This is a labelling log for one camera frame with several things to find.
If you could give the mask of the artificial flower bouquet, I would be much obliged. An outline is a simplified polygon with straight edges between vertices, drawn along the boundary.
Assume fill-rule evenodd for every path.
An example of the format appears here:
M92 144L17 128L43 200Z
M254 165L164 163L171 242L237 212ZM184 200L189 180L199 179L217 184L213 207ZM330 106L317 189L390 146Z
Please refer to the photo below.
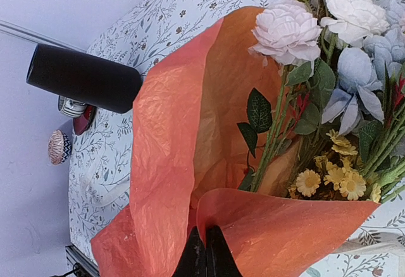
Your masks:
M280 67L272 106L258 90L238 128L249 157L239 189L257 192L292 149L291 199L387 202L404 190L404 5L280 0L256 17L250 52Z

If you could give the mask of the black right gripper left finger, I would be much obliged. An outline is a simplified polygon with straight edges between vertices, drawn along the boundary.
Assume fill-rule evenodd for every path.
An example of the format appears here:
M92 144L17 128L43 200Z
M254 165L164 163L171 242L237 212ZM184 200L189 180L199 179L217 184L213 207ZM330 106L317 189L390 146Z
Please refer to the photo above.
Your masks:
M206 277L206 249L197 227L191 230L173 277Z

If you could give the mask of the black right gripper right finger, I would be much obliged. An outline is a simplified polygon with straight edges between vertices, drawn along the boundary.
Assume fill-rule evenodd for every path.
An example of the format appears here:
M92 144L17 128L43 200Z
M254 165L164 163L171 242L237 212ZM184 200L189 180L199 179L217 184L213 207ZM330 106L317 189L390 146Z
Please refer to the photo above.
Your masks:
M219 226L206 230L206 276L242 277Z

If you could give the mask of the orange wrapping paper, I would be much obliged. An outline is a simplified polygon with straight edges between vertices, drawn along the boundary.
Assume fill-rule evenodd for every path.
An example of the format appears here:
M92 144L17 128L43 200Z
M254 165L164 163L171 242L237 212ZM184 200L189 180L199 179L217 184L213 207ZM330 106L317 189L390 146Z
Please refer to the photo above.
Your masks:
M219 226L242 276L271 276L302 254L331 254L376 210L372 201L294 200L282 185L297 143L243 192L247 146L237 128L257 88L276 104L274 61L248 53L260 8L238 9L149 70L133 105L130 216L146 276L172 276L193 227Z

